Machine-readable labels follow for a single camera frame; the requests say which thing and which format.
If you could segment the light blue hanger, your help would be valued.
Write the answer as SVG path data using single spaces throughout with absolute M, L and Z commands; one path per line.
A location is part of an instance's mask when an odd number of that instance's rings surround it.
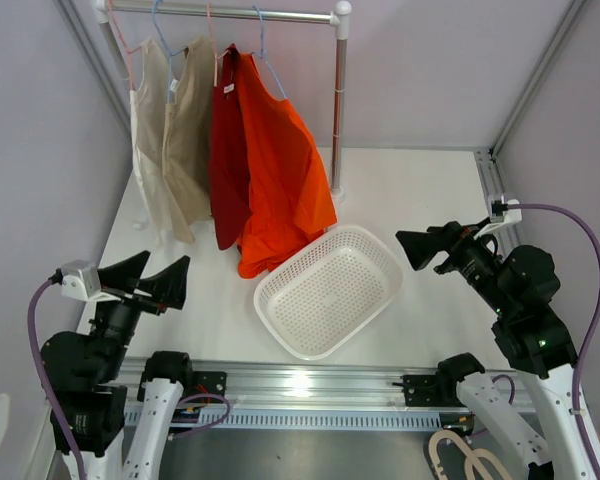
M 173 96 L 174 96 L 174 91 L 171 89 L 171 85 L 172 85 L 172 82 L 175 80 L 174 73 L 173 73 L 173 61 L 174 61 L 175 57 L 177 57 L 180 54 L 183 54 L 187 50 L 187 47 L 184 46 L 178 50 L 174 50 L 169 45 L 169 43 L 163 33 L 163 30 L 160 26 L 158 18 L 157 18 L 158 14 L 160 13 L 160 7 L 161 7 L 162 3 L 163 3 L 163 0 L 153 0 L 152 1 L 151 19 L 152 19 L 153 26 L 154 26 L 156 32 L 158 33 L 159 40 L 160 40 L 160 42 L 165 50 L 166 56 L 167 56 L 168 76 L 167 76 L 167 86 L 166 86 L 166 103 L 171 104 L 172 100 L 173 100 Z

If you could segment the dark red t shirt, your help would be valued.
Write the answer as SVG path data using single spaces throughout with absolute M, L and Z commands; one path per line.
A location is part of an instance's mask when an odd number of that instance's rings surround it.
M 221 250 L 236 243 L 251 217 L 247 145 L 237 91 L 239 60 L 239 51 L 230 45 L 212 95 L 210 204 Z

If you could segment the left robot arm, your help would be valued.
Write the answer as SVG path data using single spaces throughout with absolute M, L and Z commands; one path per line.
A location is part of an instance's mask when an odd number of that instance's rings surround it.
M 141 377 L 144 403 L 138 436 L 122 455 L 127 389 L 114 385 L 142 314 L 182 309 L 190 259 L 183 256 L 159 273 L 141 276 L 148 251 L 99 269 L 85 261 L 61 266 L 39 287 L 27 313 L 36 371 L 51 405 L 55 445 L 74 479 L 152 479 L 159 472 L 171 416 L 195 389 L 188 354 L 154 353 Z M 52 285 L 95 306 L 88 333 L 62 331 L 39 342 L 36 305 Z

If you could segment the white t shirt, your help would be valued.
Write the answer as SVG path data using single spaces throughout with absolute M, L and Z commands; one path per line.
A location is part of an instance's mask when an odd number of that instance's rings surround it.
M 160 45 L 148 38 L 139 45 L 142 71 L 133 77 L 130 121 L 133 174 L 155 242 L 163 243 L 171 229 L 162 152 L 169 65 Z

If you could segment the pink hanger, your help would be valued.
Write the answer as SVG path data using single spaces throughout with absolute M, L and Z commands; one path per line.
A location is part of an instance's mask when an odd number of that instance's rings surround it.
M 118 37 L 117 43 L 124 56 L 123 63 L 126 69 L 127 80 L 129 81 L 129 90 L 131 101 L 136 101 L 144 95 L 146 70 L 151 69 L 152 50 L 155 47 L 154 39 L 146 38 L 136 47 L 132 48 L 125 40 L 123 32 L 118 25 L 113 10 L 114 2 L 107 1 L 107 10 L 109 23 L 113 26 Z
M 224 57 L 227 54 L 227 51 L 223 51 L 222 53 L 219 53 L 219 50 L 218 50 L 216 42 L 215 42 L 214 25 L 213 25 L 211 13 L 212 13 L 211 4 L 207 3 L 206 4 L 206 18 L 207 18 L 207 24 L 208 24 L 208 30 L 209 30 L 209 38 L 211 41 L 212 53 L 214 56 L 213 86 L 217 87 L 219 84 L 219 80 L 221 79 L 222 62 L 223 62 Z

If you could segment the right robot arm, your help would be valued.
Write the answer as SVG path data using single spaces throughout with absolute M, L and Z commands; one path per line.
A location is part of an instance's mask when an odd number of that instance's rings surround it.
M 533 403 L 536 432 L 497 396 L 482 364 L 470 353 L 439 363 L 435 392 L 446 404 L 461 403 L 478 416 L 498 443 L 514 454 L 525 479 L 600 479 L 600 438 L 579 385 L 579 357 L 571 335 L 550 306 L 560 288 L 552 256 L 531 246 L 507 257 L 490 250 L 484 223 L 455 221 L 396 238 L 411 267 L 421 270 L 447 253 L 439 275 L 457 272 L 495 312 L 495 342 Z

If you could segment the beige t shirt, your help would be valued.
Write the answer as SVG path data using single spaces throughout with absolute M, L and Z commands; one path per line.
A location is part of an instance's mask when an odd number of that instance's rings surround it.
M 191 226 L 211 218 L 210 140 L 215 57 L 200 36 L 185 48 L 181 77 L 168 84 L 162 150 L 174 237 L 195 242 Z

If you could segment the orange t shirt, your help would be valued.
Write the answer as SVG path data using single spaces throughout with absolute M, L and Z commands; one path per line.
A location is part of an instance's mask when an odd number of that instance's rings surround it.
M 272 271 L 337 222 L 316 144 L 287 99 L 264 86 L 253 57 L 239 56 L 236 79 L 250 174 L 238 273 Z

